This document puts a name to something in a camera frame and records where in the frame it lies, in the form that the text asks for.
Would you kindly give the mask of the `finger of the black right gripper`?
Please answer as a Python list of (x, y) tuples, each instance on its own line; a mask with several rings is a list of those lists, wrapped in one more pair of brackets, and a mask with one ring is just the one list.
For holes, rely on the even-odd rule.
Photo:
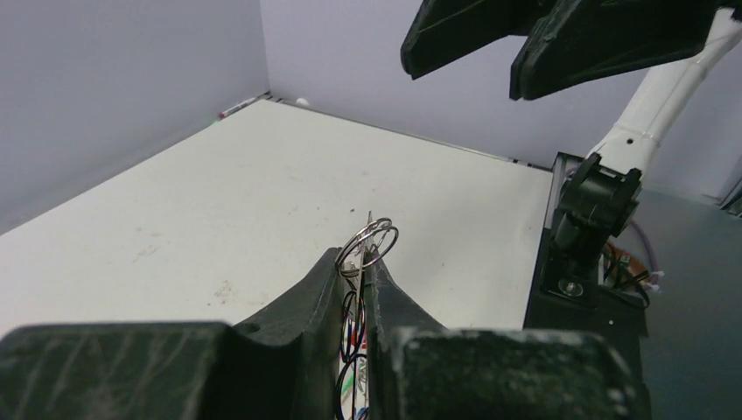
[(402, 69), (419, 79), (509, 36), (525, 36), (556, 3), (542, 0), (421, 2), (400, 47)]
[(556, 1), (511, 66), (509, 96), (533, 101), (704, 49), (719, 1)]

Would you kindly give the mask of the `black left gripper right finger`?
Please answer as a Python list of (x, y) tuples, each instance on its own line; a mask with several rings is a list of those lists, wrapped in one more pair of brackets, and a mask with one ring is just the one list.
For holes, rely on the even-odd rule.
[(365, 271), (373, 419), (649, 419), (646, 386), (594, 332), (449, 329)]

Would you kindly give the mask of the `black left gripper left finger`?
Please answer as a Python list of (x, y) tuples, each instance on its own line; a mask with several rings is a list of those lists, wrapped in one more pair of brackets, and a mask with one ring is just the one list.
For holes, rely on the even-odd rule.
[(235, 325), (29, 325), (1, 342), (4, 419), (331, 419), (342, 285), (329, 248)]

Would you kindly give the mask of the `metal carabiner keyring with keys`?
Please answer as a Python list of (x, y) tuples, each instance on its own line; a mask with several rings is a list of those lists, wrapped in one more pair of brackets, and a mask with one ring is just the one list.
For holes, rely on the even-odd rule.
[(379, 222), (369, 213), (367, 224), (348, 240), (335, 260), (335, 268), (347, 286), (341, 304), (339, 374), (334, 385), (333, 415), (336, 419), (360, 419), (368, 411), (368, 406), (360, 401), (360, 367), (367, 357), (364, 350), (365, 280), (362, 276), (370, 265), (367, 254), (376, 247), (378, 227)]

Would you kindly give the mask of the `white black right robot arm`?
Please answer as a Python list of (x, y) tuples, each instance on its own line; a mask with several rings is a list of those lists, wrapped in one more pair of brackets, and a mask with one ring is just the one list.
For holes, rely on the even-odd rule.
[(628, 225), (662, 140), (709, 71), (741, 40), (738, 1), (424, 1), (402, 42), (419, 79), (510, 36), (525, 41), (509, 97), (533, 101), (618, 74), (645, 77), (558, 201), (551, 249), (565, 273), (590, 270)]

